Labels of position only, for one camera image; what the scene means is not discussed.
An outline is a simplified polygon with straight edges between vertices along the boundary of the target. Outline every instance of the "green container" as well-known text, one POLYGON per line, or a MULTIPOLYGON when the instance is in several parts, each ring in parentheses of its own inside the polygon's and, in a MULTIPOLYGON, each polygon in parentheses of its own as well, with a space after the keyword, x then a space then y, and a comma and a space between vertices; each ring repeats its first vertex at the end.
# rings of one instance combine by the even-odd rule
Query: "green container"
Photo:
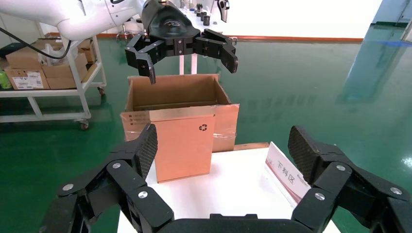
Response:
POLYGON ((12 88, 12 84, 10 83, 9 78, 7 77, 7 75, 4 71, 0 71, 0 86, 3 89, 12 88))

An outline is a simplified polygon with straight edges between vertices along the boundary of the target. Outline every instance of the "white tabletop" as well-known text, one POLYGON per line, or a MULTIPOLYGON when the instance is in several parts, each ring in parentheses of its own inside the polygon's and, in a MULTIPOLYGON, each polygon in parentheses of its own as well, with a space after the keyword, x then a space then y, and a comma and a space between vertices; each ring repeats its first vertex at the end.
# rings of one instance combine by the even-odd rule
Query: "white tabletop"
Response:
MULTIPOLYGON (((265 169, 268 148, 213 153, 208 175, 156 182, 153 165, 146 182, 174 211, 175 219, 209 218, 210 214, 288 218, 293 207, 265 169)), ((120 213, 118 233, 135 233, 120 213)), ((339 233, 330 221, 326 233, 339 233)))

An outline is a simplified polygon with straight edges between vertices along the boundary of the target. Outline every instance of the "cart wheel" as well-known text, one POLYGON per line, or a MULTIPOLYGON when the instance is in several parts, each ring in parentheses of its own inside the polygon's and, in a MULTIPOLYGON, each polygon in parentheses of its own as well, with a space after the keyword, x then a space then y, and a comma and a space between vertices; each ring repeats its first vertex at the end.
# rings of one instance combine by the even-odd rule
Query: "cart wheel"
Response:
POLYGON ((80 129, 82 130, 88 130, 89 129, 89 122, 80 122, 80 129))
POLYGON ((106 93, 104 92, 104 88, 103 88, 103 87, 98 87, 97 89, 99 90, 99 93, 100 93, 101 96, 106 95, 106 93))

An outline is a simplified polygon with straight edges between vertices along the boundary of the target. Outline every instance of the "small black cylinder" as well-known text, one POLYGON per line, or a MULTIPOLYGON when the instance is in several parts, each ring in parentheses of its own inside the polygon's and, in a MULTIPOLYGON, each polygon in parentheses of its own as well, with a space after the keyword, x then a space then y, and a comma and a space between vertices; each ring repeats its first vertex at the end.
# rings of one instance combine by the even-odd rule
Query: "small black cylinder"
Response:
POLYGON ((203 17, 205 17, 207 15, 206 12, 201 12, 200 13, 200 21, 203 21, 203 17))
POLYGON ((201 12, 202 9, 203 9, 203 5, 202 4, 197 4, 196 8, 197 8, 197 12, 201 12))
POLYGON ((203 25, 209 26, 210 24, 210 16, 203 16, 203 25))

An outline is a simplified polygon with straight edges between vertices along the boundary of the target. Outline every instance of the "white plastic bag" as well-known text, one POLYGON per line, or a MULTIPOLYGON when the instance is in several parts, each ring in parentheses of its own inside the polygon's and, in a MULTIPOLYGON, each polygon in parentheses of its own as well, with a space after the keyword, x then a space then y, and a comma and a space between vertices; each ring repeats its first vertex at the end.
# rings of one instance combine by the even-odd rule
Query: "white plastic bag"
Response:
MULTIPOLYGON (((64 47, 62 47, 60 50, 54 50, 50 44, 45 44, 44 47, 45 48, 42 50, 42 52, 48 55, 54 56, 54 57, 61 57, 65 52, 64 47)), ((77 53, 78 53, 78 50, 71 51, 73 58, 77 57, 77 53)), ((41 53, 38 53, 37 55, 38 55, 38 61, 44 66, 56 66, 56 65, 62 64, 67 61, 67 56, 62 59, 54 59, 54 58, 45 56, 41 53)))

